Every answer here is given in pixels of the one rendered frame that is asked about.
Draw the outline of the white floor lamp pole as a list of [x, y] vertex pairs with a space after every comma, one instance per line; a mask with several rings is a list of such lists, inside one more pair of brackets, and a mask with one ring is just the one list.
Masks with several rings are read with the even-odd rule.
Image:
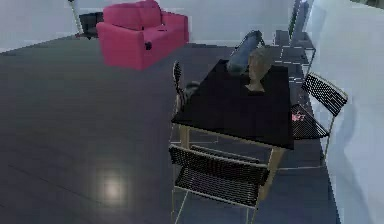
[[81, 22], [80, 22], [80, 18], [79, 18], [79, 15], [76, 11], [76, 7], [75, 7], [75, 0], [67, 0], [70, 7], [71, 7], [71, 10], [72, 10], [72, 13], [73, 13], [73, 17], [74, 17], [74, 20], [75, 20], [75, 24], [76, 24], [76, 27], [77, 27], [77, 34], [75, 35], [76, 37], [81, 37], [81, 35], [83, 34], [83, 30], [82, 30], [82, 26], [81, 26]]

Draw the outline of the dark shelf unit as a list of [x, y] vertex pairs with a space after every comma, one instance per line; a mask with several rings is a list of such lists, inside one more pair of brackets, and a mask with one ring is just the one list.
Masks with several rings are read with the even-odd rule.
[[308, 14], [308, 0], [295, 0], [288, 29], [277, 30], [274, 39], [280, 50], [276, 61], [301, 72], [303, 77], [309, 73], [316, 54], [312, 40], [304, 31]]

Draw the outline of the black mesh chair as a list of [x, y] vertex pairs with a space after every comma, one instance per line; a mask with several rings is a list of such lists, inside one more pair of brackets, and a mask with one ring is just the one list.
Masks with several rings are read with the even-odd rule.
[[325, 150], [320, 155], [320, 164], [324, 166], [335, 118], [347, 104], [348, 95], [335, 84], [315, 72], [309, 72], [305, 76], [301, 88], [332, 115], [329, 127], [326, 128], [303, 105], [297, 103], [291, 107], [292, 114], [305, 115], [303, 121], [292, 121], [293, 137], [295, 140], [327, 139]]
[[251, 30], [245, 35], [240, 44], [235, 47], [235, 50], [240, 52], [251, 52], [259, 44], [264, 45], [262, 32], [260, 30]]
[[258, 159], [197, 145], [184, 148], [171, 144], [173, 165], [171, 217], [178, 224], [189, 194], [238, 205], [252, 210], [246, 224], [254, 224], [260, 198], [270, 170]]
[[191, 81], [185, 86], [181, 84], [182, 68], [179, 61], [175, 61], [172, 69], [172, 77], [176, 90], [176, 105], [175, 112], [178, 112], [191, 95], [199, 88], [200, 83], [197, 81]]

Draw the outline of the black table with wooden legs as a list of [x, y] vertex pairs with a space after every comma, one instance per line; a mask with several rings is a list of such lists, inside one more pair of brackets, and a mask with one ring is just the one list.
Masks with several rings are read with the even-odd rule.
[[247, 83], [218, 61], [172, 122], [184, 134], [195, 129], [269, 148], [270, 175], [262, 188], [267, 196], [284, 152], [294, 148], [288, 69], [271, 67], [262, 93], [250, 92]]

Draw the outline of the red sofa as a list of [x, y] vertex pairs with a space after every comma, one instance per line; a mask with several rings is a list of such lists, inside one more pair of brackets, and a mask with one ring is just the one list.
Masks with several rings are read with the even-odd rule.
[[144, 70], [189, 42], [188, 17], [162, 10], [155, 0], [107, 6], [103, 19], [96, 29], [109, 66]]

